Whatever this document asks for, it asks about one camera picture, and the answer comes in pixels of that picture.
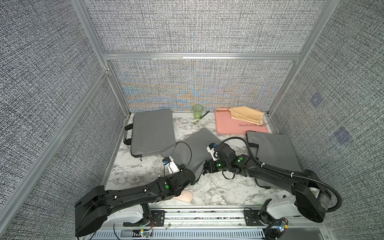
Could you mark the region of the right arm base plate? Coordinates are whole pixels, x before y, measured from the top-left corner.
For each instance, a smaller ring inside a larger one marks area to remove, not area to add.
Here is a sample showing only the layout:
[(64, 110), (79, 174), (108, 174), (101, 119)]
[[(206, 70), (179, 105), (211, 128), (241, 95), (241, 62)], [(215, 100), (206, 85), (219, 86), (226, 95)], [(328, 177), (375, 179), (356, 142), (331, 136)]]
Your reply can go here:
[(255, 226), (263, 226), (266, 225), (261, 221), (261, 218), (259, 216), (259, 210), (257, 209), (251, 209), (251, 208), (244, 208), (243, 209), (243, 215), (246, 222), (246, 226), (248, 227), (255, 227)]

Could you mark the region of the grey laptop bag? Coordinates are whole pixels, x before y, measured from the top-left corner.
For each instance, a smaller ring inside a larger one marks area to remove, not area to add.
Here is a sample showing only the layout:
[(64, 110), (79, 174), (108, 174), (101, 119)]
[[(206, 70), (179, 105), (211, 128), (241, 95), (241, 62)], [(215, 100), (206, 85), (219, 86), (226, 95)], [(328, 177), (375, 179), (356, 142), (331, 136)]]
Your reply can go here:
[(195, 174), (195, 182), (198, 182), (204, 171), (204, 163), (211, 158), (207, 151), (210, 144), (219, 144), (222, 141), (211, 131), (202, 128), (186, 139), (179, 141), (161, 153), (163, 158), (172, 157), (179, 169), (191, 170)]
[(246, 138), (259, 161), (289, 171), (302, 170), (287, 135), (248, 131)]
[(154, 156), (176, 144), (172, 110), (135, 113), (133, 123), (125, 126), (123, 143), (135, 158)]

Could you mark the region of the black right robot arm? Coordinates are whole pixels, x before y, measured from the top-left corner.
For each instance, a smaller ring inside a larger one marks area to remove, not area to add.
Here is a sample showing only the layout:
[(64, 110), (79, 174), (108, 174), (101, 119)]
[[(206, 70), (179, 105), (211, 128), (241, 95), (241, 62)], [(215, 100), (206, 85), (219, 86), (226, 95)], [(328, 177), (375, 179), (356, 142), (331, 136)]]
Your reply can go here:
[(205, 174), (230, 172), (234, 176), (269, 182), (291, 193), (292, 197), (288, 199), (265, 201), (258, 213), (264, 225), (296, 216), (321, 223), (326, 213), (334, 212), (342, 206), (341, 195), (310, 170), (298, 172), (280, 169), (260, 162), (253, 153), (238, 156), (226, 143), (210, 144), (207, 151), (211, 157), (204, 164)]

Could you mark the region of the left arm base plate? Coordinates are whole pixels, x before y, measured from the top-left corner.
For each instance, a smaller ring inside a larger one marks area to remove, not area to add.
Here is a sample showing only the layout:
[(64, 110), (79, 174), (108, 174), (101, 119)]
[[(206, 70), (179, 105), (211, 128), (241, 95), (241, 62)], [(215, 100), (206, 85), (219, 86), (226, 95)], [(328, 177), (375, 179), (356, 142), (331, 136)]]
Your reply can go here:
[(124, 222), (124, 227), (146, 227), (149, 228), (151, 226), (154, 227), (163, 227), (165, 221), (165, 213), (163, 210), (156, 210), (150, 212), (144, 212), (144, 216), (137, 223), (132, 224), (128, 222)]

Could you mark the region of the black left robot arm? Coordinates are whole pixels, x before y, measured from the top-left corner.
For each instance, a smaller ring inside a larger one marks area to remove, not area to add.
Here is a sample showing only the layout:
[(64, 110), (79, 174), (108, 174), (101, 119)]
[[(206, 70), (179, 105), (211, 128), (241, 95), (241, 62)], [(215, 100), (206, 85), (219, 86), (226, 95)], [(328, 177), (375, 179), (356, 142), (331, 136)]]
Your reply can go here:
[(96, 232), (109, 215), (125, 208), (177, 197), (195, 179), (195, 174), (185, 169), (131, 189), (106, 190), (103, 185), (97, 186), (75, 203), (75, 236)]

